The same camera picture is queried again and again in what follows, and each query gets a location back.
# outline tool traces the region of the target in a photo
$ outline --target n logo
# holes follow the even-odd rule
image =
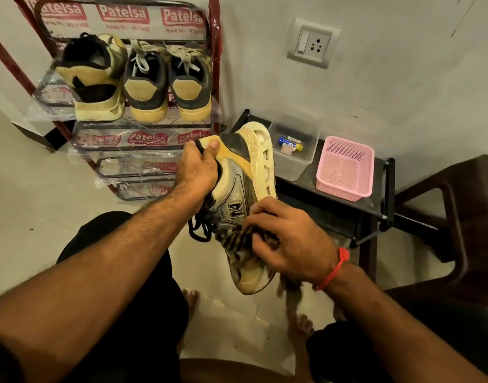
[[[244,212],[242,211],[242,202],[235,202],[228,204],[229,208],[229,217],[232,219],[241,218],[244,216]]]

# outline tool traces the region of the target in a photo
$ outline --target plastic container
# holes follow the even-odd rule
[[[327,137],[317,169],[317,189],[355,202],[372,194],[375,151],[339,137]]]
[[[282,114],[270,124],[269,133],[273,142],[276,176],[289,181],[297,180],[306,167],[313,162],[320,129],[314,122]],[[281,152],[279,138],[288,136],[301,141],[303,149],[295,151],[291,155]]]

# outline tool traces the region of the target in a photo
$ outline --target new balance sneaker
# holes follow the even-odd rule
[[[203,121],[212,111],[212,60],[200,44],[170,45],[169,83],[182,119]]]
[[[164,46],[132,39],[125,67],[124,94],[139,122],[159,122],[168,114],[168,56]]]
[[[110,122],[123,115],[122,76],[127,49],[114,35],[82,33],[54,68],[71,87],[77,121]]]
[[[196,142],[200,152],[213,138],[220,141],[216,155],[219,177],[212,192],[189,221],[191,237],[208,242],[212,233],[228,256],[230,273],[243,294],[259,292],[274,277],[274,272],[251,251],[253,229],[241,229],[250,207],[266,196],[276,197],[273,146],[266,127],[249,122],[235,134],[201,138]],[[203,228],[204,236],[195,231]]]

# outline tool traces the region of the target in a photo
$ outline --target hairy forearm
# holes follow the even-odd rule
[[[388,295],[345,264],[326,292],[367,334],[397,383],[487,382],[488,377]]]
[[[146,281],[196,202],[177,188],[0,297],[0,340],[28,381],[56,381],[89,352]]]

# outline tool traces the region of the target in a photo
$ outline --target tiled floor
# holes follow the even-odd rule
[[[22,135],[0,114],[0,293],[55,263],[78,228],[112,210],[136,211],[107,188],[94,186],[87,164],[73,163],[66,148],[50,153]],[[414,260],[414,251],[418,252]],[[284,301],[278,277],[264,291],[243,296],[234,287],[218,243],[199,243],[184,228],[170,248],[173,276],[203,293],[186,336],[185,357],[240,360],[292,372]],[[379,238],[378,283],[384,288],[447,274],[420,242],[396,230]],[[304,288],[300,311],[323,328],[334,321],[332,301]]]

